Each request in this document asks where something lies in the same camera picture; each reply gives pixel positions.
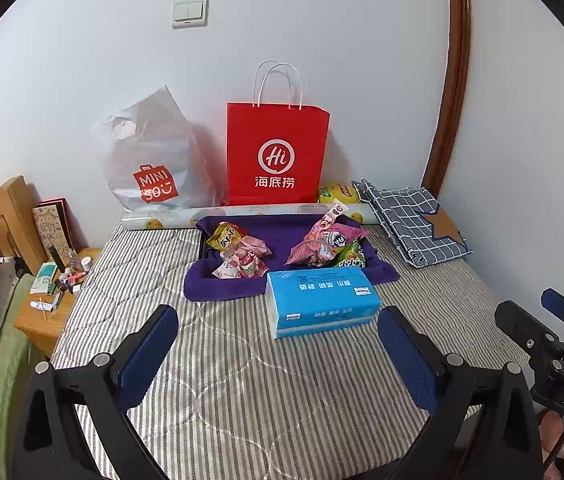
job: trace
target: folded cloth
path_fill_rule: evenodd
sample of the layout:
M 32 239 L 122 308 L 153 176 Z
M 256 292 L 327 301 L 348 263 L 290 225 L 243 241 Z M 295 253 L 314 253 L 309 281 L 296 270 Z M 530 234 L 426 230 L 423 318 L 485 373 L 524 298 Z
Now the folded cloth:
M 207 216 L 201 219 L 197 228 L 207 236 L 213 234 L 220 222 L 234 222 L 251 235 L 264 240 L 271 250 L 271 256 L 264 256 L 262 261 L 269 270 L 314 269 L 315 267 L 285 265 L 291 247 L 300 243 L 309 229 L 322 215 L 254 215 L 254 216 Z M 337 224 L 360 227 L 360 224 L 344 215 L 339 216 Z M 366 267 L 362 269 L 373 285 L 393 282 L 400 275 L 393 266 L 377 256 L 376 248 L 363 238 L 361 241 Z M 219 251 L 202 244 L 200 259 L 188 270 L 184 279 L 184 296 L 191 301 L 235 300 L 264 294 L 267 287 L 266 275 L 261 278 L 243 278 L 240 280 L 219 280 L 212 272 L 222 264 Z
M 470 254 L 466 240 L 438 201 L 424 187 L 378 189 L 354 182 L 360 202 L 373 208 L 400 256 L 413 267 L 426 267 Z

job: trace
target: green bed sheet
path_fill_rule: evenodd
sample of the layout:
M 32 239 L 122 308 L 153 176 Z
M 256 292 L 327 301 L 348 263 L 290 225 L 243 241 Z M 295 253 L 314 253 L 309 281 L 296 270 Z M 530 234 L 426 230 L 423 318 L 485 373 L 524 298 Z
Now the green bed sheet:
M 11 473 L 13 443 L 28 380 L 35 365 L 46 360 L 44 354 L 13 326 L 32 283 L 30 274 L 25 274 L 18 282 L 0 332 L 0 480 L 7 480 Z

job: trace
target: white circle logo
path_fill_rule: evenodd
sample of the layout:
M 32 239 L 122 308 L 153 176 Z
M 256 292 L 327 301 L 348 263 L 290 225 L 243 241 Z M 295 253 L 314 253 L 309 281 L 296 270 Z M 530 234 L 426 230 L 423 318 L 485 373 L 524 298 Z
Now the white circle logo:
M 267 173 L 285 173 L 291 169 L 295 161 L 296 152 L 294 152 L 293 147 L 286 140 L 282 139 L 268 140 L 262 144 L 258 152 L 258 162 Z

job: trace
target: blue textured pad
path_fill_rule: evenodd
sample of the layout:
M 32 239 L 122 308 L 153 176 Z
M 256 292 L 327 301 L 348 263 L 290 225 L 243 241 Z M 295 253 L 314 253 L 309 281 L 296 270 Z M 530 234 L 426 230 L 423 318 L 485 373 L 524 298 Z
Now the blue textured pad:
M 377 335 L 415 405 L 433 415 L 438 408 L 435 375 L 387 308 L 380 311 L 377 319 Z
M 118 408 L 126 412 L 142 402 L 151 382 L 178 335 L 178 314 L 167 308 L 137 351 L 120 370 Z
M 547 288 L 542 293 L 542 306 L 557 316 L 564 322 L 564 296 L 555 292 L 552 288 Z

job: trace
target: purple towel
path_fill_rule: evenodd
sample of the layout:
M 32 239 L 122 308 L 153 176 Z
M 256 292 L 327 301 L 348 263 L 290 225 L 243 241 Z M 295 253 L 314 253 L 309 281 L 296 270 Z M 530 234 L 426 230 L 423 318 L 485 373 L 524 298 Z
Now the purple towel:
M 264 240 L 273 252 L 264 256 L 269 270 L 311 269 L 308 266 L 285 265 L 291 248 L 300 243 L 321 215 L 254 215 L 254 216 L 206 216 L 198 222 L 198 229 L 212 235 L 220 222 L 231 222 L 246 229 L 249 235 Z M 360 226 L 347 216 L 340 216 L 337 223 Z M 363 269 L 373 284 L 394 282 L 400 275 L 391 264 L 377 256 L 377 250 L 364 238 L 361 241 L 366 257 Z M 188 270 L 184 279 L 184 296 L 191 301 L 235 300 L 264 294 L 267 277 L 221 280 L 212 272 L 222 264 L 220 252 L 204 244 L 201 258 Z

